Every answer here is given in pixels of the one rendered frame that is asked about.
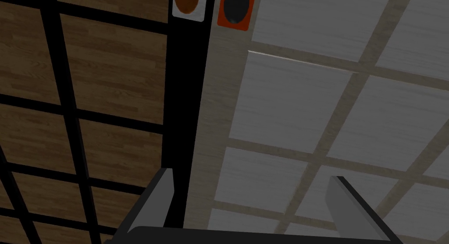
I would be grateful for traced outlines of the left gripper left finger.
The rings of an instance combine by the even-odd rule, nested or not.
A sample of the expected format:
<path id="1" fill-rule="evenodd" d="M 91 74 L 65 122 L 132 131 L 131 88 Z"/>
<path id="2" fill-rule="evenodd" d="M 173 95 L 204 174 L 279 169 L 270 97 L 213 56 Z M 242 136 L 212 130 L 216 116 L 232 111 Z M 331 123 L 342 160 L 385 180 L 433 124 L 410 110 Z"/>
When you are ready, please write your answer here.
<path id="1" fill-rule="evenodd" d="M 173 170 L 160 169 L 132 208 L 127 232 L 139 226 L 163 227 L 174 191 Z"/>

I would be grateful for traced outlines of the orange picture with black oval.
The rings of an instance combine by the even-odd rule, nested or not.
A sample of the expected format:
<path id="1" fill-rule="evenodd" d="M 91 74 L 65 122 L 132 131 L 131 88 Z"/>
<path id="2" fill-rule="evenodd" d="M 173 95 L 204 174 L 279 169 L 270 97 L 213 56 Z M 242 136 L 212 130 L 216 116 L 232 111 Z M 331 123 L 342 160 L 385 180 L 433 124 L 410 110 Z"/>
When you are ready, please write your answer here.
<path id="1" fill-rule="evenodd" d="M 247 31 L 255 0 L 220 0 L 217 25 Z"/>

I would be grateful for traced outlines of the white picture with orange oval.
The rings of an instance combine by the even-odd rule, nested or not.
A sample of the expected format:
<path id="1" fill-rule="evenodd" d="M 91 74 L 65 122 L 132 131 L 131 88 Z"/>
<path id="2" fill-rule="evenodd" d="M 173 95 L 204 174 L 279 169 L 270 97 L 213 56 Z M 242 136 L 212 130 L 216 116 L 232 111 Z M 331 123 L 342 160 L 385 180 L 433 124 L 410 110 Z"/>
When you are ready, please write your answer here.
<path id="1" fill-rule="evenodd" d="M 207 0 L 173 0 L 172 16 L 203 22 Z"/>

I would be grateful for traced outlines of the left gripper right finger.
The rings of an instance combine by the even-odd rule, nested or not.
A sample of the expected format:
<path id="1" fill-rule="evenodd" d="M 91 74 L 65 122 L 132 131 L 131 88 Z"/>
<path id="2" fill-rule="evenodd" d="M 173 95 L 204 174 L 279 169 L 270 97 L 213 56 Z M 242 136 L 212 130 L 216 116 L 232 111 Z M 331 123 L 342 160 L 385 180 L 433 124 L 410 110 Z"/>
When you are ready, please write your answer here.
<path id="1" fill-rule="evenodd" d="M 341 238 L 397 241 L 393 231 L 343 176 L 329 178 L 325 201 Z"/>

